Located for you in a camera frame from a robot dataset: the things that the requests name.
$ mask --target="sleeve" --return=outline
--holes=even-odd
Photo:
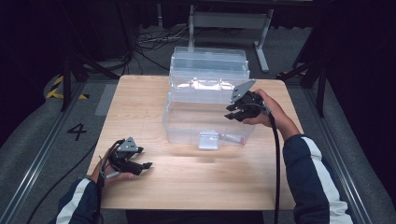
[[[283,147],[296,223],[352,223],[347,203],[332,181],[332,168],[308,137],[297,134]]]
[[[50,223],[92,223],[97,206],[97,189],[88,178],[77,180],[58,204],[58,215]]]

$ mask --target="plastic bin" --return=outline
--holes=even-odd
[[[171,60],[163,127],[170,143],[214,149],[242,146],[254,126],[224,115],[233,88],[248,81],[248,61],[240,49],[176,47]]]

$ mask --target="person's left hand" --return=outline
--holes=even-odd
[[[96,164],[95,169],[92,172],[91,175],[91,180],[93,180],[95,183],[97,183],[98,177],[99,177],[99,173],[100,173],[100,169],[101,169],[101,165],[102,162],[99,161]],[[105,175],[110,175],[113,174],[114,172],[116,172],[113,167],[111,167],[110,165],[106,165],[106,169],[105,169]],[[120,181],[120,180],[128,180],[128,179],[132,179],[134,177],[134,174],[132,173],[119,173],[116,176],[113,176],[111,178],[105,179],[105,186],[109,185],[115,181]]]

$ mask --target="wooden table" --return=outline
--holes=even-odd
[[[257,80],[274,97],[300,130],[285,84]],[[132,136],[144,148],[133,161],[153,162],[130,181],[108,186],[102,207],[113,209],[274,210],[276,147],[272,130],[257,125],[243,147],[202,150],[194,145],[170,144],[163,128],[168,77],[123,76],[120,79],[88,174],[117,140]],[[280,209],[295,205],[281,158]]]

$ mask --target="wrist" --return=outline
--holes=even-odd
[[[276,125],[276,127],[282,134],[282,138],[284,142],[286,142],[286,140],[288,140],[290,137],[294,136],[295,134],[300,134],[300,131],[298,130],[297,126],[289,117],[284,119],[283,122],[280,122],[279,125]]]

